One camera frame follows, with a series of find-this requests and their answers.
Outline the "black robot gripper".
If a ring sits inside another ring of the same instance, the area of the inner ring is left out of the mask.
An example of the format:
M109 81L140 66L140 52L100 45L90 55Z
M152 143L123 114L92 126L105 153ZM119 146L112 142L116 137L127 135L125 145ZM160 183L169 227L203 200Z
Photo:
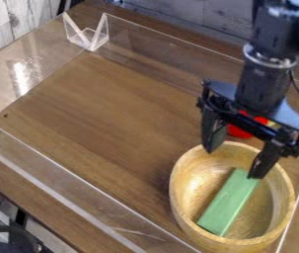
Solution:
M280 157L299 155L299 114L286 101L296 58L265 56L251 48L244 50L244 58L237 84L201 83L201 145L212 153L224 142L228 124L245 127L264 142L248 172L249 178L261 179ZM252 119L256 116L268 119L268 126Z

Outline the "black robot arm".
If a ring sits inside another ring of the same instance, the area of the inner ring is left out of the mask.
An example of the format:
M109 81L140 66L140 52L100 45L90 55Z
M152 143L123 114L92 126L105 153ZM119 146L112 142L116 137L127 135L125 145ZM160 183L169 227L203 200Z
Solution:
M288 89L296 86L299 0L252 0L251 21L239 83L203 81L197 107L207 152L223 144L228 126L263 141L248 172L260 179L282 157L299 155L299 114L286 100Z

